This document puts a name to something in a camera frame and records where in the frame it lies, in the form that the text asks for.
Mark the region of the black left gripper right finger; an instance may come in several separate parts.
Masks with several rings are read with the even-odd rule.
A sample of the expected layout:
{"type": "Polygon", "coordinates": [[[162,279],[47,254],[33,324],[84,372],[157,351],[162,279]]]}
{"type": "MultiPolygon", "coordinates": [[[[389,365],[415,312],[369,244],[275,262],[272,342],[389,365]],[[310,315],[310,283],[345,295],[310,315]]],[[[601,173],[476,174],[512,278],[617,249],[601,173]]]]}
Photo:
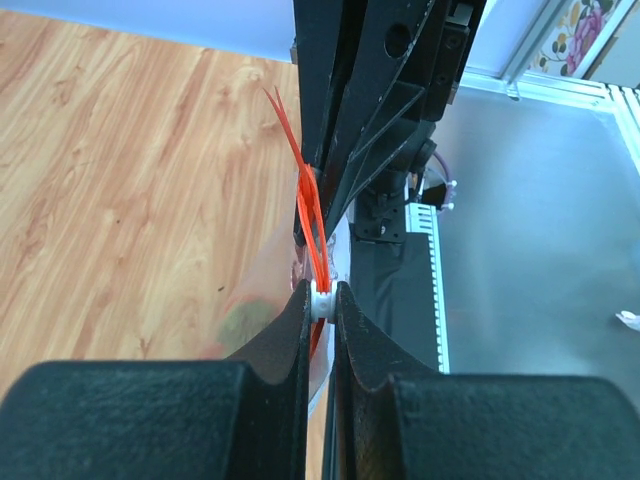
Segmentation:
{"type": "Polygon", "coordinates": [[[635,479],[639,416],[609,381],[439,373],[340,283],[336,435],[344,479],[635,479]]]}

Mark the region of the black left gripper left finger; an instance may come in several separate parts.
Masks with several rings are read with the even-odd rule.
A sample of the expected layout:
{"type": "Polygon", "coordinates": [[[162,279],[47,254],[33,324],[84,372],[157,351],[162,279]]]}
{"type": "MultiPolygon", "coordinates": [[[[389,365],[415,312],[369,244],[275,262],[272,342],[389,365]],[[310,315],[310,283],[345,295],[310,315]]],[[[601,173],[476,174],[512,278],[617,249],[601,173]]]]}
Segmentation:
{"type": "Polygon", "coordinates": [[[301,479],[310,286],[224,360],[48,361],[1,404],[5,479],[301,479]]]}

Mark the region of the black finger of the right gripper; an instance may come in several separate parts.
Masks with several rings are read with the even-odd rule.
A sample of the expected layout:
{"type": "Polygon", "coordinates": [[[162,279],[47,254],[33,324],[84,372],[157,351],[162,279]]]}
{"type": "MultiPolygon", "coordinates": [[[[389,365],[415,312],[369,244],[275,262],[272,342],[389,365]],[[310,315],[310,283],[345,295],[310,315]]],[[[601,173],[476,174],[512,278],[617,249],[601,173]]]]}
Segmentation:
{"type": "Polygon", "coordinates": [[[348,155],[337,146],[336,126],[346,85],[342,41],[350,3],[296,1],[294,14],[301,152],[318,182],[324,230],[331,235],[345,211],[348,192],[348,155]]]}

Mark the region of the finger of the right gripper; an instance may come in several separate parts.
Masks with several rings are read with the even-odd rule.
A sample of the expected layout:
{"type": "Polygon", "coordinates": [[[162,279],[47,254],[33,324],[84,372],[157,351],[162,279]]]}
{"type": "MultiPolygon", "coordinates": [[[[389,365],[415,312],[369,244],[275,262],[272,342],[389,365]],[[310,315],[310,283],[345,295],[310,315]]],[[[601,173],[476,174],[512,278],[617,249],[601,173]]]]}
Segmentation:
{"type": "Polygon", "coordinates": [[[438,122],[459,86],[483,1],[346,1],[324,137],[324,227],[438,122]]]}

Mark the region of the orange zip top bag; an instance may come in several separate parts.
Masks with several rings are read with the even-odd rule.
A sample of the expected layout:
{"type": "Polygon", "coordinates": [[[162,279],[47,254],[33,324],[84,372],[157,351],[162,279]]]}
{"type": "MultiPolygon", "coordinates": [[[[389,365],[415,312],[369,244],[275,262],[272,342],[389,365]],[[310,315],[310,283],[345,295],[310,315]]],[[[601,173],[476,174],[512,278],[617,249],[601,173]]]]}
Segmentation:
{"type": "Polygon", "coordinates": [[[320,219],[317,183],[303,162],[295,129],[280,93],[267,92],[296,164],[296,177],[288,182],[293,203],[285,209],[277,229],[261,247],[238,285],[231,290],[218,319],[207,331],[202,352],[225,358],[246,345],[282,313],[300,281],[311,284],[313,298],[332,296],[340,281],[349,280],[351,241],[349,224],[342,217],[331,234],[320,219]]]}

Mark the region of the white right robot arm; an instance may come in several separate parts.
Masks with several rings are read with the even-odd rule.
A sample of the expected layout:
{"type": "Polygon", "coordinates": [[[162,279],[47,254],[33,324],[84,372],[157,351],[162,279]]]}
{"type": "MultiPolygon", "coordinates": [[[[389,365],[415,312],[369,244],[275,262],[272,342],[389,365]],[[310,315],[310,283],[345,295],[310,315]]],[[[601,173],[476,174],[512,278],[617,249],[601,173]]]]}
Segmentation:
{"type": "Polygon", "coordinates": [[[556,102],[450,97],[480,1],[298,1],[302,152],[338,294],[342,479],[635,479],[639,177],[556,102]]]}

